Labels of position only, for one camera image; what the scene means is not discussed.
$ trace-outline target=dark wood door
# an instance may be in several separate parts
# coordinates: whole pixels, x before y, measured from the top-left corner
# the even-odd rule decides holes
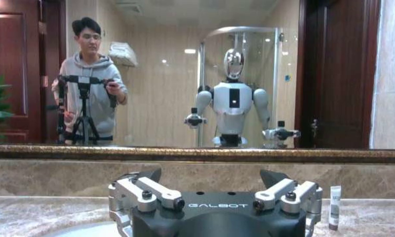
[[[61,73],[61,65],[66,59],[66,1],[45,0],[42,18],[47,25],[41,37],[46,49],[42,53],[42,75],[45,75],[42,95],[45,104],[50,107],[57,105],[51,84]],[[45,143],[58,142],[58,117],[58,110],[46,111]]]
[[[369,147],[380,6],[380,0],[309,1],[304,147]]]
[[[2,133],[8,142],[42,142],[39,1],[0,0],[0,76],[15,116]]]

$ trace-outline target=chrome robot head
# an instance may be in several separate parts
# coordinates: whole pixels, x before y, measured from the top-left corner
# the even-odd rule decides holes
[[[225,57],[225,70],[229,79],[240,80],[244,71],[244,66],[244,53],[234,48],[229,49]]]

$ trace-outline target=door handle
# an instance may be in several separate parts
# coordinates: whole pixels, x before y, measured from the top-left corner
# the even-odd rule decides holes
[[[318,127],[320,127],[318,119],[314,119],[314,123],[310,125],[310,127],[312,127],[312,134],[313,134],[314,138],[317,138],[317,136],[318,136]]]

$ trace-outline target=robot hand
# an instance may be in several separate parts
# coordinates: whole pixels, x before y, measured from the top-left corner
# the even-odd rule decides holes
[[[286,123],[285,121],[278,122],[278,128],[268,129],[262,131],[264,138],[274,142],[270,146],[266,145],[266,148],[286,148],[288,145],[285,141],[289,137],[300,137],[301,131],[298,130],[286,130],[285,129]]]
[[[198,108],[193,108],[193,113],[186,117],[185,123],[194,129],[198,128],[199,124],[206,123],[206,118],[198,115]]]

